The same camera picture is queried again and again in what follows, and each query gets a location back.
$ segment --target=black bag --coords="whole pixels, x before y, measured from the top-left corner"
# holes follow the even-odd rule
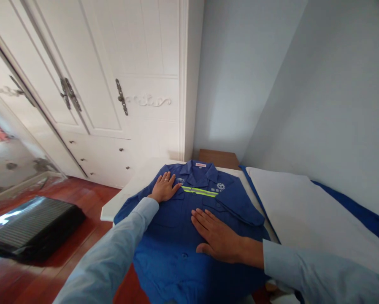
[[[0,257],[24,263],[44,261],[84,220],[76,205],[36,196],[0,216]]]

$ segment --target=metal handle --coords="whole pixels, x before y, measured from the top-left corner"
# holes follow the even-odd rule
[[[66,92],[66,83],[63,78],[60,78],[60,83],[62,85],[63,93],[60,93],[60,96],[66,101],[66,106],[69,110],[71,110],[70,101],[68,100],[67,92]]]
[[[12,75],[9,75],[9,78],[11,78],[11,80],[14,82],[14,84],[18,87],[19,90],[17,90],[17,93],[19,95],[24,95],[25,98],[29,101],[29,103],[34,107],[36,108],[36,106],[33,104],[33,102],[29,99],[29,97],[25,94],[25,92],[23,91],[23,89],[19,86],[19,84],[16,82],[15,78],[12,77]]]
[[[64,80],[66,81],[66,85],[68,88],[68,96],[70,97],[71,101],[74,102],[77,109],[79,109],[79,111],[82,112],[79,101],[77,100],[77,96],[74,94],[73,88],[72,88],[69,80],[67,78],[64,78]]]
[[[125,112],[125,115],[127,116],[127,107],[125,103],[125,98],[123,97],[123,92],[122,92],[121,84],[119,83],[119,79],[116,78],[115,82],[116,82],[116,87],[118,88],[118,93],[119,93],[118,100],[122,103],[123,111]]]

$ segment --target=yellow reflective stripe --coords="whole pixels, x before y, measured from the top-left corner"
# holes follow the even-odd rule
[[[192,188],[192,187],[186,187],[186,186],[181,186],[181,188],[184,188],[184,189],[192,189],[192,190],[196,190],[196,191],[201,191],[201,192],[205,192],[205,193],[210,193],[210,194],[218,194],[216,192],[211,192],[211,191],[206,191],[204,189],[199,189],[199,188]]]
[[[190,193],[192,192],[192,193],[201,194],[201,195],[210,196],[210,197],[215,197],[218,195],[218,193],[216,192],[206,191],[206,190],[202,190],[198,188],[191,188],[191,187],[185,187],[185,186],[181,186],[181,188],[183,188],[185,192],[190,192]]]

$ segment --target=shirt collar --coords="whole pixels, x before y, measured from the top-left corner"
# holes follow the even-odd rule
[[[192,167],[195,166],[196,163],[201,163],[201,164],[206,165],[206,169],[207,169],[204,177],[201,178],[199,181],[196,181],[192,174]],[[185,165],[182,166],[180,174],[189,174],[189,177],[187,178],[187,182],[193,186],[198,186],[198,187],[208,186],[208,180],[211,180],[214,183],[217,183],[218,181],[218,171],[216,170],[215,166],[212,163],[204,163],[197,160],[189,160]]]

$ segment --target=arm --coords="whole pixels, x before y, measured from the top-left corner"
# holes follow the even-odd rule
[[[241,237],[208,210],[193,210],[191,221],[208,242],[197,252],[264,269],[311,303],[379,303],[379,275],[350,260]]]
[[[169,172],[159,176],[152,193],[83,256],[54,303],[112,303],[159,203],[180,188],[181,184],[171,188],[174,179]]]

